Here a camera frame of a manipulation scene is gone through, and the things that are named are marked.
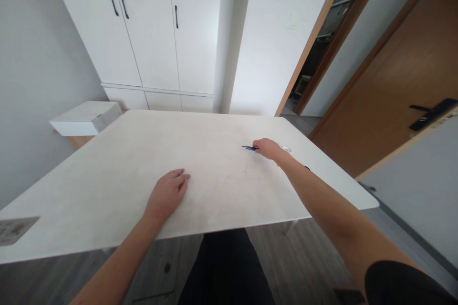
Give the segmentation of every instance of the black pants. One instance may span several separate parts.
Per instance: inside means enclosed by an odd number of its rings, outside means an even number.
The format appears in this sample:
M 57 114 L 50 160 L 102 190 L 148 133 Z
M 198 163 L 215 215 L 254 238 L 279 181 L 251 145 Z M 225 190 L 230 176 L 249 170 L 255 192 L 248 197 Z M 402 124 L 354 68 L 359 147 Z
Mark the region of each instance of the black pants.
M 183 304 L 275 304 L 245 229 L 204 235 Z

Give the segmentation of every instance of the cabinet handle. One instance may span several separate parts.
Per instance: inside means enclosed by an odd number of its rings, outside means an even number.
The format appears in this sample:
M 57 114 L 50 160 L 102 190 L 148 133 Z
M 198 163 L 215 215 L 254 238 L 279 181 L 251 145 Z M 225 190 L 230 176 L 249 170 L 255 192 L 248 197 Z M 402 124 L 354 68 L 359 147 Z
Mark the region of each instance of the cabinet handle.
M 178 29 L 178 14 L 177 14 L 177 9 L 178 9 L 178 7 L 175 5 L 175 22 L 177 23 L 177 29 Z
M 127 19 L 129 19 L 129 15 L 127 14 L 127 11 L 125 10 L 125 3 L 124 3 L 124 0 L 121 0 L 121 1 L 123 2 L 125 17 L 126 17 Z
M 114 1 L 114 0 L 111 0 L 111 3 L 113 4 L 114 13 L 119 17 L 119 13 L 118 13 L 118 11 L 116 10 L 116 6 L 115 6 L 115 1 Z

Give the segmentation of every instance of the gray floor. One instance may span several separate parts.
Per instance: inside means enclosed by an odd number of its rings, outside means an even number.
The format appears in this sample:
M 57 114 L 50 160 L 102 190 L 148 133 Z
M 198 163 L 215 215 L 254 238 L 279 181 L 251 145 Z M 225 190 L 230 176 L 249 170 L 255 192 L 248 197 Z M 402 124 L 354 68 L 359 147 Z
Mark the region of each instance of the gray floor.
M 292 114 L 280 114 L 280 117 L 287 119 L 296 127 L 296 129 L 307 137 L 312 133 L 315 126 L 321 120 L 321 117 L 307 117 Z
M 308 135 L 319 118 L 282 115 Z M 458 282 L 380 208 L 363 213 L 420 268 L 458 298 Z M 313 219 L 247 228 L 278 304 L 339 304 L 333 288 L 352 286 L 342 259 Z M 154 242 L 124 304 L 178 302 L 203 235 Z M 67 304 L 107 260 L 94 251 L 0 265 L 0 304 Z
M 294 113 L 294 109 L 296 108 L 298 101 L 299 101 L 299 97 L 290 96 L 286 100 L 285 106 L 283 107 L 281 114 L 297 115 Z

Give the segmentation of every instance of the cabinet door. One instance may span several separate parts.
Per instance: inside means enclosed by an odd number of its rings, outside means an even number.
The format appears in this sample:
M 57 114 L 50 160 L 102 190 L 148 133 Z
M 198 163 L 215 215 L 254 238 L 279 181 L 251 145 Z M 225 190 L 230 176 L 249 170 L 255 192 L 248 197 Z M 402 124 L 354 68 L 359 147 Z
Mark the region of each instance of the cabinet door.
M 142 86 L 119 1 L 63 1 L 100 80 Z
M 172 0 L 180 90 L 213 94 L 221 0 Z
M 171 0 L 121 0 L 144 87 L 179 90 Z
M 199 97 L 194 95 L 182 95 L 181 107 L 183 112 L 211 113 L 213 108 L 213 98 Z
M 150 110 L 181 112 L 179 94 L 145 92 L 145 96 Z
M 144 91 L 108 87 L 104 90 L 108 99 L 118 102 L 123 110 L 149 110 Z

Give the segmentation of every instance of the pen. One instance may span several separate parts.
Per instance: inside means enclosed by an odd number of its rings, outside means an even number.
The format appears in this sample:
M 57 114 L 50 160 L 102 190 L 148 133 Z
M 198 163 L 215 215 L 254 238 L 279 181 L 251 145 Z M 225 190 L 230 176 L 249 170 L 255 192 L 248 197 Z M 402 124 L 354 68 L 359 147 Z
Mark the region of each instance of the pen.
M 255 147 L 250 147 L 249 145 L 242 145 L 242 147 L 247 149 L 247 150 L 251 150 L 251 151 L 255 151 L 256 149 L 259 149 L 259 148 L 255 148 Z

